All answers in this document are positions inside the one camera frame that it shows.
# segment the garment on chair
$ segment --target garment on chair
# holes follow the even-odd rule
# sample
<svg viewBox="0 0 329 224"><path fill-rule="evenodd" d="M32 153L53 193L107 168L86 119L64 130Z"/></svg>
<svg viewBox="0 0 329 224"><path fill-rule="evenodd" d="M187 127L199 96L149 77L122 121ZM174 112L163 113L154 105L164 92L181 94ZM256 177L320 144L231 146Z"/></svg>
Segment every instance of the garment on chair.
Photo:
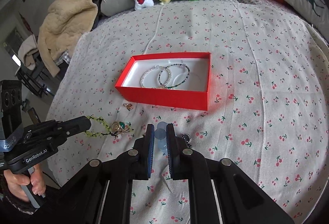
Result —
<svg viewBox="0 0 329 224"><path fill-rule="evenodd" d="M33 54L38 51L37 41L34 35L29 36L19 48L19 59L30 70L34 70L36 63Z"/></svg>

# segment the hand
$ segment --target hand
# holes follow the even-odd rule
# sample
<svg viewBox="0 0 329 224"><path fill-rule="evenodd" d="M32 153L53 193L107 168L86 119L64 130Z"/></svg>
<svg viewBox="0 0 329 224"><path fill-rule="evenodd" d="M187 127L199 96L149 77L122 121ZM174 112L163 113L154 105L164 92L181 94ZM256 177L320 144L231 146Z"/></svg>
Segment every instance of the hand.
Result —
<svg viewBox="0 0 329 224"><path fill-rule="evenodd" d="M30 183L29 177L22 174L14 175L10 170L5 170L4 176L6 178L9 191L24 202L29 202L30 200L21 187L21 185L26 186ZM34 172L31 175L31 183L33 185L32 192L35 195L42 195L45 193L46 183L43 179L42 170L39 164L34 166Z"/></svg>

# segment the black cord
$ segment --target black cord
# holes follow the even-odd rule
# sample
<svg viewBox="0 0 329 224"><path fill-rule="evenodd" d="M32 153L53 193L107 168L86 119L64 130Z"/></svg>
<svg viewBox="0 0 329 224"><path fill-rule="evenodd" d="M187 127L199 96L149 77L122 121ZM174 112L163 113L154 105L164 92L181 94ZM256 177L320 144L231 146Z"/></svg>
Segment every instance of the black cord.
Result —
<svg viewBox="0 0 329 224"><path fill-rule="evenodd" d="M59 184L56 181L54 181L54 179L51 176L49 176L47 173L45 173L43 171L42 171L42 173L45 174L47 177L49 177L60 188Z"/></svg>

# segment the bedsheet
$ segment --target bedsheet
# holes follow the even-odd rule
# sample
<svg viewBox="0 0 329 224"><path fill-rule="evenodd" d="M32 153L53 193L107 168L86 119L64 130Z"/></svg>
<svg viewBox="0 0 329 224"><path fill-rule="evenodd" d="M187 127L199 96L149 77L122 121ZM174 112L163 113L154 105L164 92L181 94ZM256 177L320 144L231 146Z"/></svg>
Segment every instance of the bedsheet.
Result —
<svg viewBox="0 0 329 224"><path fill-rule="evenodd" d="M132 55L182 51L212 54L208 111L123 106L114 84ZM132 148L148 123L165 121L206 158L230 158L302 223L328 181L328 56L310 25L268 6L180 2L122 15L81 37L48 119L102 116L134 131L120 140L71 137L49 167L63 185L91 159ZM99 123L91 130L103 131ZM189 206L187 181L170 179L155 146L151 179L133 183L131 223L189 223Z"/></svg>

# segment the beaded bracelet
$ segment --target beaded bracelet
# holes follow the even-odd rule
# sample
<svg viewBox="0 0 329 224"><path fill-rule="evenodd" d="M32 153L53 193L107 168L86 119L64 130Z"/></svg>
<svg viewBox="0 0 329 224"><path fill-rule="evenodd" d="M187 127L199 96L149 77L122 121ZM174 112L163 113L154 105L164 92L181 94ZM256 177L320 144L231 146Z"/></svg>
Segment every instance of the beaded bracelet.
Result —
<svg viewBox="0 0 329 224"><path fill-rule="evenodd" d="M168 69L169 67L172 67L172 66L179 66L179 67L184 66L184 67L186 67L188 73L187 73L186 78L185 78L182 82L180 82L179 84L177 84L177 85L175 85L175 86L167 87L167 84L168 84L168 83L166 82L165 84L162 84L162 83L161 83L161 80L160 80L160 76L161 76L162 72L163 72L165 69ZM161 85L162 87L164 87L164 88L167 88L167 89L176 88L176 87L182 85L183 83L185 83L185 81L189 78L190 72L191 72L191 71L190 71L189 67L188 67L186 64L173 64L173 65L168 65L168 66L166 66L166 67L160 72L159 77L158 77L158 81L159 81L160 85Z"/></svg>
<svg viewBox="0 0 329 224"><path fill-rule="evenodd" d="M152 71L152 70L159 69L159 68L162 69L161 73L162 73L164 70L166 70L166 71L168 71L168 74L169 74L169 78L168 78L168 80L165 82L164 85L167 85L167 84L170 82L170 80L171 80L171 71L170 71L170 69L168 69L168 68L166 68L166 67L164 67L164 66L156 65L156 66L154 66L154 67L148 69L148 70L142 75L142 77L141 77L141 79L140 79L140 85L142 86L142 88L145 88L143 82L144 82L144 78L145 78L145 76L147 75L147 73L149 73L149 72Z"/></svg>

